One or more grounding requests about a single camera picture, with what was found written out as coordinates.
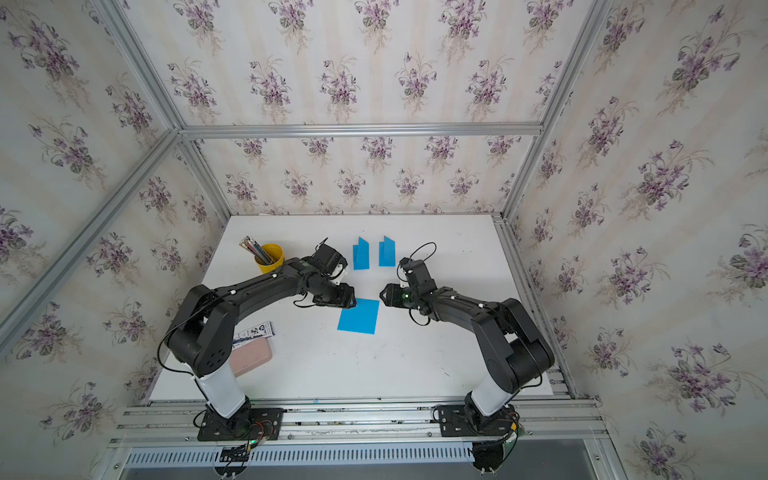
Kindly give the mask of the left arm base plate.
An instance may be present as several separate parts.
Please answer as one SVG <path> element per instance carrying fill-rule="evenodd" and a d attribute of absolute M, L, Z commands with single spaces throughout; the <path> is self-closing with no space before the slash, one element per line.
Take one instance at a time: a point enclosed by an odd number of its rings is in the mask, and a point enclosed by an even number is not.
<path fill-rule="evenodd" d="M 281 408 L 250 408 L 244 405 L 227 419 L 207 407 L 197 425 L 200 442 L 276 440 L 285 410 Z"/>

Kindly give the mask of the blue paper sheet front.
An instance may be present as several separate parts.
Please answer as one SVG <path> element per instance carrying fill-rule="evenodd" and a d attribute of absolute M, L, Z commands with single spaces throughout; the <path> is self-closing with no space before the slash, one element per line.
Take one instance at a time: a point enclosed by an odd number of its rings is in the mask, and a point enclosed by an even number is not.
<path fill-rule="evenodd" d="M 379 300 L 359 299 L 355 307 L 341 311 L 339 331 L 374 335 L 376 332 Z"/>

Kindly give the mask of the blue paper sheet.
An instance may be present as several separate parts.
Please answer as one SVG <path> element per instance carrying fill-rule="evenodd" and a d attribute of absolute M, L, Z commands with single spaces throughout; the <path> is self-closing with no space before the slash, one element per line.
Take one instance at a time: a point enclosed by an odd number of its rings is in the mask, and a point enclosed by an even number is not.
<path fill-rule="evenodd" d="M 339 331 L 374 335 L 376 332 L 379 300 L 359 299 L 355 307 L 341 311 Z"/>
<path fill-rule="evenodd" d="M 362 237 L 353 246 L 353 269 L 356 271 L 370 268 L 370 245 Z"/>
<path fill-rule="evenodd" d="M 394 268 L 396 266 L 396 243 L 387 236 L 379 242 L 378 265 L 382 268 Z"/>

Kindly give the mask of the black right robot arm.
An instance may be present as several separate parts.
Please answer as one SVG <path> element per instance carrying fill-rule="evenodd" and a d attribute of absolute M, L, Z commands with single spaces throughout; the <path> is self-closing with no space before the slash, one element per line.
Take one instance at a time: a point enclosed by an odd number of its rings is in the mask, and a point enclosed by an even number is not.
<path fill-rule="evenodd" d="M 487 374 L 469 393 L 469 412 L 481 417 L 497 414 L 524 388 L 541 382 L 554 366 L 552 348 L 519 300 L 486 301 L 440 287 L 423 260 L 409 257 L 400 261 L 398 278 L 379 294 L 385 306 L 417 312 L 429 322 L 450 323 L 474 334 Z"/>

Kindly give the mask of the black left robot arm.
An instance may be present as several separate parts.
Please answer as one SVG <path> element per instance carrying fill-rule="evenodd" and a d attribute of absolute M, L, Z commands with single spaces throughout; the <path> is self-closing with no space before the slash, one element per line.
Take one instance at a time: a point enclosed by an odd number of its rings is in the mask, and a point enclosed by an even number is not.
<path fill-rule="evenodd" d="M 342 281 L 348 262 L 320 243 L 305 257 L 287 259 L 275 270 L 243 282 L 211 289 L 193 287 L 184 297 L 161 345 L 185 365 L 207 406 L 230 420 L 246 409 L 247 396 L 230 364 L 237 325 L 276 302 L 310 296 L 318 307 L 352 309 L 354 288 Z"/>

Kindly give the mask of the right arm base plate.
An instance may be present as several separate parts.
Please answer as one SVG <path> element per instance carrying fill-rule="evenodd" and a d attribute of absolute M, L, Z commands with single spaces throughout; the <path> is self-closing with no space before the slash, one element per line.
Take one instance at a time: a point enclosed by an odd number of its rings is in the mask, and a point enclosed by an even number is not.
<path fill-rule="evenodd" d="M 496 413 L 484 416 L 470 404 L 444 404 L 432 408 L 432 421 L 440 435 L 458 437 L 508 437 L 518 427 L 519 413 L 512 406 L 503 406 Z"/>

